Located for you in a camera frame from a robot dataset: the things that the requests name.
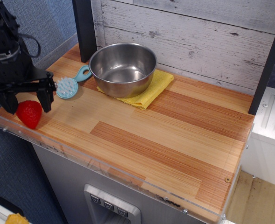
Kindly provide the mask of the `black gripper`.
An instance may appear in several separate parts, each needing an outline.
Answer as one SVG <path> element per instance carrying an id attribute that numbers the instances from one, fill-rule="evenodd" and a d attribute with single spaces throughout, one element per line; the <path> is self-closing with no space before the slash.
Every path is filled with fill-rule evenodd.
<path id="1" fill-rule="evenodd" d="M 53 73 L 33 65 L 33 56 L 24 43 L 0 53 L 0 105 L 10 114 L 18 108 L 18 92 L 36 92 L 44 112 L 51 111 L 56 84 Z"/>

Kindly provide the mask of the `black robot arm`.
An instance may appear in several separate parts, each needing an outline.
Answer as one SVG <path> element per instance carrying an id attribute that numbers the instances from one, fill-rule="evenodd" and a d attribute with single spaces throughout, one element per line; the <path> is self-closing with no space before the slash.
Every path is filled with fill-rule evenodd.
<path id="1" fill-rule="evenodd" d="M 56 84 L 53 73 L 33 65 L 16 17 L 9 13 L 0 0 L 0 105 L 11 114 L 18 108 L 16 94 L 35 92 L 45 112 L 51 110 Z"/>

